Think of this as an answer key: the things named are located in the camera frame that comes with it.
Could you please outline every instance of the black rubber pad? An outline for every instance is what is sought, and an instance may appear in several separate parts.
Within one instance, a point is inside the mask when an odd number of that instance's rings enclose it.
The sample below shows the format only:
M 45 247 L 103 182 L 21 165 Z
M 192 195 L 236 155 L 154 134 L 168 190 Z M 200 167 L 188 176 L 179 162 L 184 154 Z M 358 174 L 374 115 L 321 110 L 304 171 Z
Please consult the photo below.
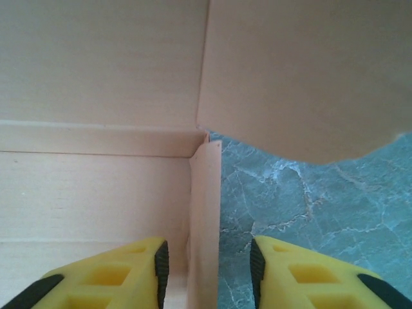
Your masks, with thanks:
M 358 278 L 392 309 L 412 309 L 412 301 L 386 281 L 366 274 L 359 274 Z
M 255 308 L 260 306 L 260 283 L 265 276 L 265 258 L 260 251 L 256 240 L 252 240 L 250 246 L 250 274 L 252 275 L 253 296 L 255 298 Z
M 167 280 L 169 278 L 169 247 L 163 242 L 154 255 L 154 268 L 158 281 L 157 302 L 159 309 L 163 309 L 166 296 Z
M 63 279 L 63 275 L 52 275 L 37 280 L 35 283 L 28 286 L 26 290 L 13 298 L 9 303 L 5 304 L 2 309 L 31 309 Z

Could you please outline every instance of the yellow gripper jaw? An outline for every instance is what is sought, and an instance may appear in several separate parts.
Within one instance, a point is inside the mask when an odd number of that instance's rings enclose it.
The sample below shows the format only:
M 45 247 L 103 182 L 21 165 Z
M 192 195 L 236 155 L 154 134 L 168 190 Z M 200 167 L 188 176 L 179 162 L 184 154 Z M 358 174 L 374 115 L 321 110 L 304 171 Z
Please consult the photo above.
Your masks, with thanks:
M 48 272 L 3 309 L 162 309 L 169 277 L 163 238 L 149 238 Z
M 411 309 L 412 302 L 361 267 L 266 236 L 250 270 L 256 309 Z

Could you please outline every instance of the green marble surface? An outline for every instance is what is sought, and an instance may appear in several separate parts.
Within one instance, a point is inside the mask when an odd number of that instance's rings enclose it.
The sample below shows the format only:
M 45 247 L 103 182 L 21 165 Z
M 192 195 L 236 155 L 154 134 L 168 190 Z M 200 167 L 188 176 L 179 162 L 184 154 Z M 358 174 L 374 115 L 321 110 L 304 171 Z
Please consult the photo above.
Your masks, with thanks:
M 330 165 L 212 137 L 223 140 L 218 308 L 253 308 L 258 234 L 368 268 L 412 298 L 412 135 Z

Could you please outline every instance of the corrugated cardboard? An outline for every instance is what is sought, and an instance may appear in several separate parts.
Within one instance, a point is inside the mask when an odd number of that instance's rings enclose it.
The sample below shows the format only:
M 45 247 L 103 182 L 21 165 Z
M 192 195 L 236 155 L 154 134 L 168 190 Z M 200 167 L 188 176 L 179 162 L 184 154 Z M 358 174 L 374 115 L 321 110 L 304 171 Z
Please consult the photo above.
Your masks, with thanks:
M 412 2 L 211 1 L 198 122 L 294 160 L 412 130 Z
M 215 308 L 221 146 L 200 127 L 311 162 L 384 145 L 411 129 L 411 12 L 2 1 L 0 303 L 52 268 L 164 236 L 166 308 Z

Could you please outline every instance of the rectangular cutout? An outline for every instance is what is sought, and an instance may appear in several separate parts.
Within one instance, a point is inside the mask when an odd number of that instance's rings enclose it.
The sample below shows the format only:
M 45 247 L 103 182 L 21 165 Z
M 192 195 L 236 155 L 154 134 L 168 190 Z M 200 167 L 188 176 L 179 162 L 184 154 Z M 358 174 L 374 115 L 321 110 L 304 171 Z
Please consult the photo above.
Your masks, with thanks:
M 126 280 L 131 267 L 122 264 L 99 265 L 86 275 L 83 285 L 120 286 Z
M 286 249 L 278 245 L 274 245 L 273 250 L 275 250 L 276 252 L 289 252 L 290 251 L 289 249 Z
M 367 309 L 355 296 L 350 294 L 310 295 L 316 309 Z
M 137 253 L 137 254 L 139 254 L 139 253 L 143 253 L 143 252 L 145 252 L 145 251 L 146 251 L 146 248 L 135 248 L 135 249 L 133 249 L 133 250 L 130 250 L 129 253 Z
M 298 283 L 338 283 L 339 280 L 326 267 L 316 264 L 292 264 L 289 270 Z
M 68 300 L 68 306 L 62 309 L 106 309 L 111 299 L 109 297 L 94 295 L 76 295 Z

